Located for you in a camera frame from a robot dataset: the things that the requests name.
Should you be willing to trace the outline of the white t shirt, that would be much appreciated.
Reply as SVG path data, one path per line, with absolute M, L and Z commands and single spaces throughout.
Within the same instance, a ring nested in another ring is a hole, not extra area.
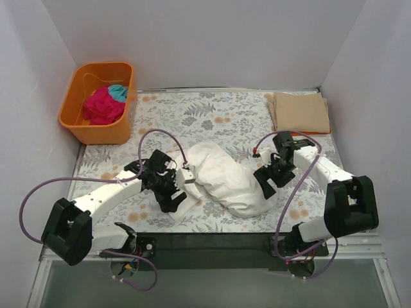
M 277 204 L 278 195 L 266 199 L 253 170 L 237 163 L 217 143 L 201 142 L 184 154 L 195 182 L 182 188 L 187 198 L 170 213 L 175 221 L 207 194 L 237 218 L 261 215 Z

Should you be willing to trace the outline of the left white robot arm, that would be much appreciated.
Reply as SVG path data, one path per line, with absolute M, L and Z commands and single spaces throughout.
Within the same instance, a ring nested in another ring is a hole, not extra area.
M 161 211 L 175 214 L 189 202 L 189 189 L 195 188 L 192 167 L 178 164 L 167 154 L 155 150 L 151 157 L 133 161 L 110 183 L 85 196 L 55 202 L 40 238 L 68 265 L 80 263 L 90 252 L 108 257 L 110 252 L 124 257 L 140 249 L 137 232 L 124 223 L 97 227 L 97 222 L 123 201 L 151 191 Z

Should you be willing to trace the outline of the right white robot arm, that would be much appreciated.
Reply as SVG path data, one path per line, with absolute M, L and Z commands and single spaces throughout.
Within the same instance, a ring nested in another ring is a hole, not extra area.
M 262 167 L 254 177 L 266 199 L 273 197 L 279 188 L 291 182 L 294 170 L 304 172 L 326 194 L 323 216 L 294 225 L 283 239 L 274 235 L 275 256 L 280 248 L 291 252 L 283 260 L 290 261 L 306 255 L 328 239 L 338 239 L 351 234 L 375 229 L 379 225 L 378 210 L 372 180 L 367 176 L 354 176 L 322 155 L 322 146 L 304 133 L 294 139 L 294 131 L 271 133 L 274 150 L 252 150 L 254 158 L 262 160 Z

